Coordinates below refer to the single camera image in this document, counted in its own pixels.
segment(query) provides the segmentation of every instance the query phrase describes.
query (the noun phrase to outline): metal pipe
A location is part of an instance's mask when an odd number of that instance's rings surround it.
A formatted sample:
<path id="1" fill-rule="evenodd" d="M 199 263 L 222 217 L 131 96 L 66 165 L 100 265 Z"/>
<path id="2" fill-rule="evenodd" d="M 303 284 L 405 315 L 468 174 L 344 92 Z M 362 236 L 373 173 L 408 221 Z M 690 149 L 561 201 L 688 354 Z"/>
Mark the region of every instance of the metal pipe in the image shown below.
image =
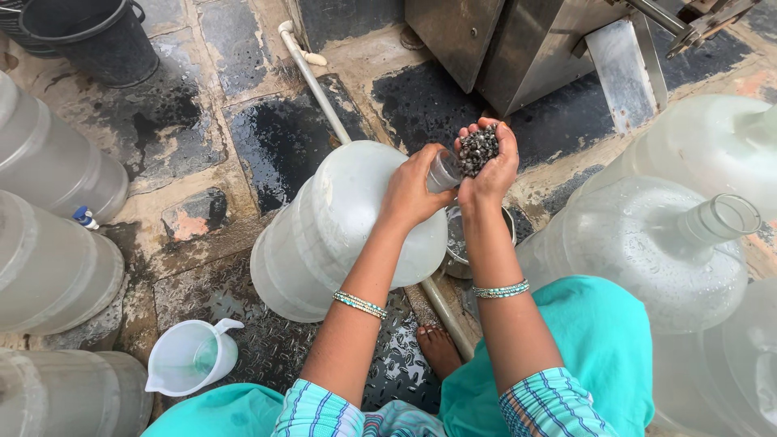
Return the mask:
<path id="1" fill-rule="evenodd" d="M 286 43 L 286 48 L 289 50 L 289 53 L 291 53 L 291 58 L 294 59 L 294 63 L 297 64 L 297 67 L 299 67 L 299 71 L 302 72 L 302 77 L 305 78 L 308 86 L 310 86 L 310 90 L 313 91 L 313 96 L 315 96 L 315 99 L 319 101 L 319 105 L 324 111 L 326 119 L 329 120 L 329 124 L 331 124 L 332 128 L 335 130 L 337 139 L 340 140 L 341 144 L 348 144 L 350 142 L 350 136 L 348 135 L 348 132 L 346 132 L 343 123 L 340 122 L 340 119 L 338 118 L 337 113 L 335 113 L 335 110 L 332 108 L 332 105 L 329 104 L 329 101 L 327 100 L 324 91 L 321 89 L 319 82 L 315 80 L 315 75 L 310 70 L 308 62 L 302 57 L 302 53 L 300 53 L 299 49 L 297 49 L 297 44 L 294 44 L 294 40 L 291 39 L 290 32 L 293 31 L 294 27 L 291 21 L 284 21 L 278 27 L 280 38 L 284 41 L 284 43 Z"/>
<path id="2" fill-rule="evenodd" d="M 445 298 L 442 297 L 440 289 L 434 280 L 429 277 L 421 281 L 421 288 L 427 293 L 429 302 L 434 307 L 434 311 L 442 320 L 442 324 L 445 325 L 445 329 L 451 335 L 453 342 L 456 344 L 458 353 L 462 356 L 464 362 L 468 362 L 475 357 L 475 348 L 467 340 L 467 336 L 464 334 L 462 325 L 458 324 L 456 317 L 451 311 L 451 307 L 445 302 Z"/>
<path id="3" fill-rule="evenodd" d="M 678 17 L 672 15 L 671 12 L 652 0 L 625 1 L 633 6 L 634 9 L 645 14 L 647 18 L 652 19 L 658 23 L 659 26 L 668 30 L 672 35 L 678 36 L 681 33 L 684 33 L 685 29 L 688 27 L 688 25 L 683 23 Z"/>

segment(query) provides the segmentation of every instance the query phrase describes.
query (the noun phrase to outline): woman's right hand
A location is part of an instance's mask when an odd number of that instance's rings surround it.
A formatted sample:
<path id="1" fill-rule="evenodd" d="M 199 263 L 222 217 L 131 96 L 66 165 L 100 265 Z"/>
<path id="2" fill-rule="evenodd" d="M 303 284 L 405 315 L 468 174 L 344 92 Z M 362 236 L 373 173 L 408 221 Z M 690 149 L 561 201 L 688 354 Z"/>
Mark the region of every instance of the woman's right hand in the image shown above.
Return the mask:
<path id="1" fill-rule="evenodd" d="M 515 181 L 519 163 L 518 144 L 515 134 L 504 122 L 481 117 L 477 124 L 473 123 L 469 128 L 461 128 L 458 136 L 464 137 L 494 123 L 499 123 L 496 132 L 499 155 L 489 159 L 477 177 L 474 179 L 466 177 L 462 181 L 458 189 L 458 204 L 462 209 L 501 208 L 504 195 Z M 456 152 L 461 147 L 461 142 L 456 138 Z"/>

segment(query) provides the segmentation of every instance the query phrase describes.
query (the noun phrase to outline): bangle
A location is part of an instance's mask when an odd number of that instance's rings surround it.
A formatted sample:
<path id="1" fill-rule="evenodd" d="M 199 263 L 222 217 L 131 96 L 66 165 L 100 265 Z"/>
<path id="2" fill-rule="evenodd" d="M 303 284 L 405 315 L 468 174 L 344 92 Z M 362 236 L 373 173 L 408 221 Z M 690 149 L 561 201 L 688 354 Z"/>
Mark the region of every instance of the bangle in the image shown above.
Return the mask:
<path id="1" fill-rule="evenodd" d="M 518 282 L 516 285 L 508 285 L 507 287 L 499 287 L 499 288 L 472 287 L 472 290 L 475 292 L 476 297 L 482 297 L 486 299 L 497 298 L 497 297 L 510 297 L 515 295 L 520 295 L 522 292 L 529 290 L 529 282 L 528 280 L 524 279 L 523 281 Z"/>
<path id="2" fill-rule="evenodd" d="M 343 290 L 336 290 L 334 296 L 332 296 L 332 299 L 339 300 L 348 306 L 352 306 L 353 308 L 361 309 L 365 313 L 371 314 L 380 320 L 385 320 L 385 318 L 389 316 L 386 310 L 382 309 L 380 306 L 377 306 L 371 302 L 367 302 L 364 299 L 359 299 L 355 295 L 348 294 Z"/>

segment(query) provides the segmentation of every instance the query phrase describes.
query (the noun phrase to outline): handful of pebbles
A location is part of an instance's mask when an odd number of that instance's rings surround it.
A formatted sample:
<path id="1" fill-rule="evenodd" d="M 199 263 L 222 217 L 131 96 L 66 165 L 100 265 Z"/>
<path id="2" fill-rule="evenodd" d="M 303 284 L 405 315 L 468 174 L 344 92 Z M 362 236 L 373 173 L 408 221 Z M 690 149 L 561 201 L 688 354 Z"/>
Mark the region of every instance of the handful of pebbles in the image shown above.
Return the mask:
<path id="1" fill-rule="evenodd" d="M 476 177 L 489 159 L 499 155 L 497 125 L 494 123 L 485 129 L 470 132 L 465 137 L 458 137 L 462 144 L 458 151 L 458 166 L 462 176 Z"/>

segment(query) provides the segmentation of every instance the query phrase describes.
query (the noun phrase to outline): woman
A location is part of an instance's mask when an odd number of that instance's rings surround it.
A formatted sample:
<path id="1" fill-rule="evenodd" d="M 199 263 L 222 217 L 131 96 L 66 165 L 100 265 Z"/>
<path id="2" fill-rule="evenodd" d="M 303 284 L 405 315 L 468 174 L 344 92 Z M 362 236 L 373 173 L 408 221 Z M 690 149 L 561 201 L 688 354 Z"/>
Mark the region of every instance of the woman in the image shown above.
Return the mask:
<path id="1" fill-rule="evenodd" d="M 496 122 L 481 118 L 459 135 Z M 462 365 L 442 329 L 417 333 L 443 380 L 437 417 L 398 400 L 376 413 L 359 411 L 402 242 L 456 195 L 426 189 L 430 162 L 443 147 L 427 145 L 393 174 L 364 249 L 282 406 L 272 390 L 233 384 L 198 397 L 210 400 L 177 405 L 149 434 L 175 435 L 183 430 L 176 418 L 189 412 L 200 423 L 209 414 L 216 422 L 229 415 L 231 425 L 218 429 L 230 435 L 267 435 L 273 416 L 273 435 L 644 435 L 653 415 L 644 308 L 600 278 L 569 277 L 528 292 L 501 214 L 518 168 L 517 143 L 504 123 L 496 134 L 499 155 L 458 191 L 484 341 Z"/>

